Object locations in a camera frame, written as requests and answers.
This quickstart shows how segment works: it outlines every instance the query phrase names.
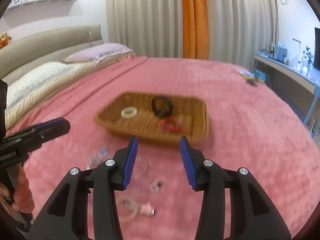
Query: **figurine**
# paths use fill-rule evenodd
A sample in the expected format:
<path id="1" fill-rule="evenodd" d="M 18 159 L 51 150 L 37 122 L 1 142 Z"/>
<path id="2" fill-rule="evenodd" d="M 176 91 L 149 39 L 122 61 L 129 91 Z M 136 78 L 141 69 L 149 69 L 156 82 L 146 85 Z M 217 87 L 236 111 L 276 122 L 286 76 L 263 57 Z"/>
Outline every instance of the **figurine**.
<path id="1" fill-rule="evenodd" d="M 9 40 L 11 40 L 9 33 L 2 34 L 0 36 L 0 49 L 2 49 L 4 46 L 7 46 Z"/>
<path id="2" fill-rule="evenodd" d="M 306 51 L 303 51 L 303 55 L 301 58 L 301 73 L 309 76 L 310 71 L 313 68 L 313 55 L 312 53 L 309 51 L 310 47 L 306 45 Z"/>

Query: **pink bedspread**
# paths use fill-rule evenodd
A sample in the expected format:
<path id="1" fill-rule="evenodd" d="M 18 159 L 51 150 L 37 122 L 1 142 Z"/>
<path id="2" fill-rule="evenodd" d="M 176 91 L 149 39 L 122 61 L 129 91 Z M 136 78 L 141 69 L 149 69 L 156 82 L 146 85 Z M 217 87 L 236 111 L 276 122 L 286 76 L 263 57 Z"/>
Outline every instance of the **pink bedspread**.
<path id="1" fill-rule="evenodd" d="M 83 78 L 33 110 L 13 130 L 59 116 L 71 123 L 68 135 L 44 144 L 25 164 L 34 215 L 70 168 L 85 170 L 102 146 L 112 154 L 126 147 L 128 139 L 110 135 L 93 123 L 93 116 L 119 93 L 145 91 L 204 99 L 210 132 L 197 148 L 223 168 L 247 167 L 296 235 L 320 199 L 320 153 L 290 107 L 268 87 L 247 85 L 238 68 L 214 61 L 137 57 Z M 124 239 L 194 239 L 202 193 L 188 185 L 179 151 L 140 142 L 138 155 L 147 161 L 146 173 L 117 194 L 151 202 L 156 215 L 122 224 Z M 163 182 L 160 192 L 150 192 L 150 184 L 158 180 Z"/>

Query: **upholstered headboard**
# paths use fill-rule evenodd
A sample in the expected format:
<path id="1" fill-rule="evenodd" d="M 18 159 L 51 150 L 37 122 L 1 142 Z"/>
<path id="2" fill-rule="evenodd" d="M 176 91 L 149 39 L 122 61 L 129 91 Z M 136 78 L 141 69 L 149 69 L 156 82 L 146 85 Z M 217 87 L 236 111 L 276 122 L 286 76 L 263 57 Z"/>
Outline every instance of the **upholstered headboard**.
<path id="1" fill-rule="evenodd" d="M 66 27 L 27 36 L 0 49 L 0 78 L 11 85 L 37 66 L 61 61 L 100 44 L 100 25 Z"/>

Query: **hand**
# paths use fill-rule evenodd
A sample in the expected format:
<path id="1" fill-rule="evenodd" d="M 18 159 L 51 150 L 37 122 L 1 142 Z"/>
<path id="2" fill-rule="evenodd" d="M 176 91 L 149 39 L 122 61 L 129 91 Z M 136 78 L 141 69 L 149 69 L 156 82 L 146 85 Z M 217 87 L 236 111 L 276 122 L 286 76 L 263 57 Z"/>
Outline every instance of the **hand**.
<path id="1" fill-rule="evenodd" d="M 35 203 L 32 198 L 31 190 L 29 189 L 29 181 L 23 168 L 19 165 L 17 174 L 18 185 L 13 195 L 13 204 L 10 206 L 4 199 L 9 197 L 9 190 L 5 185 L 0 182 L 0 202 L 6 211 L 16 219 L 15 211 L 21 213 L 31 213 L 35 207 Z"/>

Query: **orange curtain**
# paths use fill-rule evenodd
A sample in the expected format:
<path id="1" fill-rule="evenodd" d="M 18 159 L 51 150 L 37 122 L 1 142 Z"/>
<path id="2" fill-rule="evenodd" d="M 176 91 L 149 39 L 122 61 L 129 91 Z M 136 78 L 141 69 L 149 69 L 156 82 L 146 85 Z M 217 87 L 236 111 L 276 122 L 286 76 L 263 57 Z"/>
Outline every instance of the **orange curtain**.
<path id="1" fill-rule="evenodd" d="M 183 57 L 196 58 L 196 24 L 193 0 L 182 0 Z"/>
<path id="2" fill-rule="evenodd" d="M 182 0 L 183 57 L 208 59 L 209 25 L 207 0 Z"/>

